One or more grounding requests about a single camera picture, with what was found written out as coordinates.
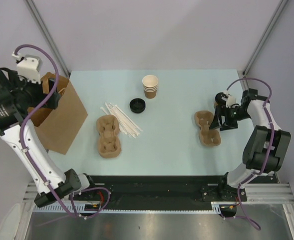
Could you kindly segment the black plastic cup lid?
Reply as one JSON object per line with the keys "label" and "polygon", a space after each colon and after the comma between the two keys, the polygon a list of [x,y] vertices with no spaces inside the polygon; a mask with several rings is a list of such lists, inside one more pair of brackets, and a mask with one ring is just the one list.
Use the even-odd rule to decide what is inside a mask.
{"label": "black plastic cup lid", "polygon": [[226,94],[224,92],[219,92],[215,96],[215,102],[216,102],[217,105],[225,106],[227,100],[228,100],[228,94]]}

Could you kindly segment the brown paper bag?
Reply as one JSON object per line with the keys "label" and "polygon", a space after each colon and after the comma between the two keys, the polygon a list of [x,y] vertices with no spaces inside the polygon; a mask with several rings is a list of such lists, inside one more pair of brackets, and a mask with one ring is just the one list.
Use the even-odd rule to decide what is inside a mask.
{"label": "brown paper bag", "polygon": [[88,113],[68,78],[59,76],[56,109],[41,108],[32,115],[37,136],[45,149],[66,154]]}

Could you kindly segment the pulp cup carrier tray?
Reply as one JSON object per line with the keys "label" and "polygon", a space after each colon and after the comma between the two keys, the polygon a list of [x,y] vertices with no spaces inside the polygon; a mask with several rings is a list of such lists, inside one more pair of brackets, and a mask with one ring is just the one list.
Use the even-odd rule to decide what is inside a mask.
{"label": "pulp cup carrier tray", "polygon": [[114,115],[104,115],[97,119],[96,130],[99,134],[97,150],[102,158],[116,158],[121,153],[119,122]]}

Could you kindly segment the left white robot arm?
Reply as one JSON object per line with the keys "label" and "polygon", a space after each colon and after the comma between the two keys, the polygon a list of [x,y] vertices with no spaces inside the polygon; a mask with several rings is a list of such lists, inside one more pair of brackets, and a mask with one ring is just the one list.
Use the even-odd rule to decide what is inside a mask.
{"label": "left white robot arm", "polygon": [[45,94],[41,83],[32,83],[16,71],[0,68],[0,138],[14,150],[32,176],[38,192],[34,203],[39,208],[71,193],[80,193],[87,200],[97,195],[97,187],[89,175],[77,174],[73,169],[62,172],[54,164],[28,115],[28,108],[57,108],[60,95],[54,84],[51,79],[49,88],[53,94]]}

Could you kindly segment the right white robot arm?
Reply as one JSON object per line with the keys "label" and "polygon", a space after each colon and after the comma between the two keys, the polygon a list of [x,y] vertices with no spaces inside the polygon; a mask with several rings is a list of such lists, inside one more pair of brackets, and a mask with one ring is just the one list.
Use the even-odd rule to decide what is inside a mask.
{"label": "right white robot arm", "polygon": [[218,197],[230,201],[238,195],[238,189],[259,176],[277,172],[284,161],[291,134],[282,130],[274,120],[270,101],[258,94],[256,89],[243,91],[240,103],[236,103],[228,91],[215,96],[215,113],[209,127],[211,130],[233,130],[238,122],[250,119],[254,130],[244,148],[242,163],[226,173],[217,187]]}

